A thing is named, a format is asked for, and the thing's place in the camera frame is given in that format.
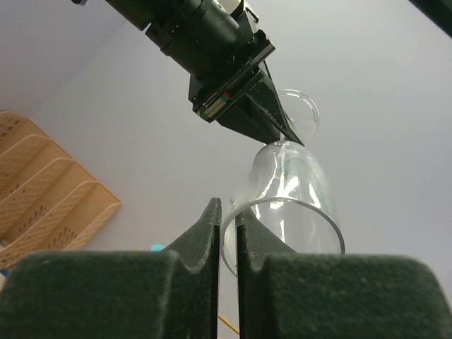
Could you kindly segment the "clear wine glass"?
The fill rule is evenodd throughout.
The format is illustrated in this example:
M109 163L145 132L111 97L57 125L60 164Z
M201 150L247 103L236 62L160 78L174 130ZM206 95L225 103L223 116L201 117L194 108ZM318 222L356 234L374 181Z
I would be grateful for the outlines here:
M221 255L233 275L237 273L235 218L247 210L299 253L345 253L326 173L303 145L281 138L264 146L230 199L221 228Z

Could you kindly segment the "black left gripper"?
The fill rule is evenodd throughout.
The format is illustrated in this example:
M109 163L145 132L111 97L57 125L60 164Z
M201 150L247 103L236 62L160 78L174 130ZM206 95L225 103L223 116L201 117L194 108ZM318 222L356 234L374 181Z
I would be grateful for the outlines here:
M228 57L216 76L205 80L191 76L189 101L194 113L264 144L284 137L304 146L268 70L266 58L274 50L267 34L257 30L249 42ZM245 94L251 102L237 102Z

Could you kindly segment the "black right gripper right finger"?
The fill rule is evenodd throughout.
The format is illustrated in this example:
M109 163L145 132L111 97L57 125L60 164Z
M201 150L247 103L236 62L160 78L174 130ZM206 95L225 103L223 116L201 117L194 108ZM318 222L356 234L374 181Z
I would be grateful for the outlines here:
M276 330L271 269L266 261L272 255L293 254L252 210L235 218L239 337L269 338Z

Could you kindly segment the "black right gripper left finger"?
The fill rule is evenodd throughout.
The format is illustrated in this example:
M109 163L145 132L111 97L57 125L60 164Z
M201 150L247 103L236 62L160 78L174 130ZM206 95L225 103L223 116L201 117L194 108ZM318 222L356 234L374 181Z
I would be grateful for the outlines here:
M209 200L187 231L165 251L174 256L165 297L165 338L216 338L222 204Z

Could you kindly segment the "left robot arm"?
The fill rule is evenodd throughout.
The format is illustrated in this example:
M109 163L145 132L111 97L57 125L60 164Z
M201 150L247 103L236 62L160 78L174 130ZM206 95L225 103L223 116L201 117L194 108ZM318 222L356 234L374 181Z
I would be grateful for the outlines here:
M110 1L109 5L190 75L188 99L202 120L265 144L301 143L266 58L275 47L239 1Z

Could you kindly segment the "blue plastic wine glass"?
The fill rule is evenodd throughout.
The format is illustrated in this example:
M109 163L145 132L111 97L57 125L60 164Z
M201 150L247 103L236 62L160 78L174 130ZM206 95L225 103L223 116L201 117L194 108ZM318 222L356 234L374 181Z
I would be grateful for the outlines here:
M152 251L152 252L162 251L164 248L165 248L165 245L162 245L162 244L153 244L153 245L150 247L150 251Z

